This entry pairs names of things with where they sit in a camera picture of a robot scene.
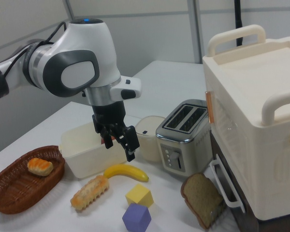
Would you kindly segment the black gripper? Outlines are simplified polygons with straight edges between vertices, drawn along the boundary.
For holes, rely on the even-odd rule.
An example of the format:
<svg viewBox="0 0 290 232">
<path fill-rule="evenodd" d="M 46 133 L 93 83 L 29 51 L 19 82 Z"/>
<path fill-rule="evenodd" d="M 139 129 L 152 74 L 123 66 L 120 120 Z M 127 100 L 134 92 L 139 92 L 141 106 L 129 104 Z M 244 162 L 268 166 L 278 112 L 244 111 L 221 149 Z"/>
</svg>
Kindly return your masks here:
<svg viewBox="0 0 290 232">
<path fill-rule="evenodd" d="M 135 150 L 139 147 L 139 141 L 135 127 L 127 127 L 124 123 L 126 111 L 123 101 L 105 106 L 92 106 L 92 109 L 95 131 L 100 133 L 102 144 L 105 145 L 105 148 L 113 146 L 114 136 L 123 147 L 127 161 L 134 160 Z"/>
</svg>

